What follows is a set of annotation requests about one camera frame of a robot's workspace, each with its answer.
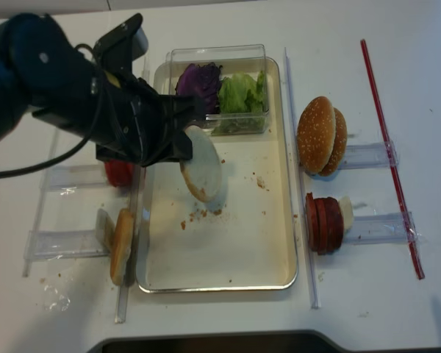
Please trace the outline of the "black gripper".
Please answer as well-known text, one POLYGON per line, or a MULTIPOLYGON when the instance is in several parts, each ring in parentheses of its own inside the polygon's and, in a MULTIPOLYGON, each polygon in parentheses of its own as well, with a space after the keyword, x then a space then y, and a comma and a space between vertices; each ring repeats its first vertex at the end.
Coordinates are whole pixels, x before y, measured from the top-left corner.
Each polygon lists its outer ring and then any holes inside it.
POLYGON ((143 79, 104 72, 103 102, 91 141, 96 159, 142 167, 193 158, 193 144, 184 131, 206 120, 199 96, 160 95, 143 79))

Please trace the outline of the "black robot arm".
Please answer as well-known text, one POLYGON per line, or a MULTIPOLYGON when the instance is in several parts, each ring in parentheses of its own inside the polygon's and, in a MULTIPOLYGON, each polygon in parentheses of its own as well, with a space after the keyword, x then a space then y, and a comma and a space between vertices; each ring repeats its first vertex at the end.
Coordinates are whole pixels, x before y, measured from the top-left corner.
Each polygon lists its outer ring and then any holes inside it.
POLYGON ((190 160, 186 129, 203 121, 199 96, 155 91, 132 72, 148 49, 135 14, 90 47, 70 44, 49 15, 23 13, 0 24, 0 140, 25 113, 93 142, 100 161, 147 167, 190 160))

